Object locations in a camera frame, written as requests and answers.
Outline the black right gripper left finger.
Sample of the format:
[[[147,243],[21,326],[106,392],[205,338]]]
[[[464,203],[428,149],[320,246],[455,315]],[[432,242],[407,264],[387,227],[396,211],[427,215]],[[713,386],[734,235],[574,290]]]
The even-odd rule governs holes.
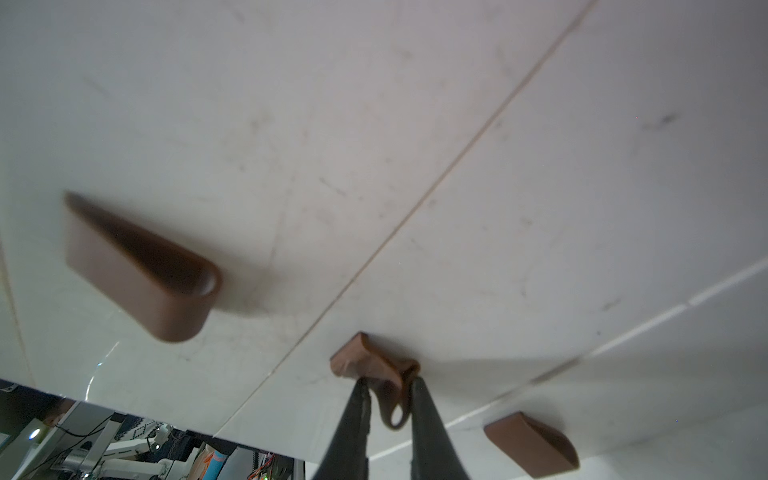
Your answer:
[[[371,395],[367,380],[356,381],[336,431],[314,480],[369,478],[367,439],[371,423]]]

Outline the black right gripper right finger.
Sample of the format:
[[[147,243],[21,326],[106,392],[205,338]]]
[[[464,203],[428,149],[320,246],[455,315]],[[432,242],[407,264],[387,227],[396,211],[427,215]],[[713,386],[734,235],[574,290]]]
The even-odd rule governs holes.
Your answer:
[[[469,480],[421,377],[410,386],[412,461],[414,480]]]

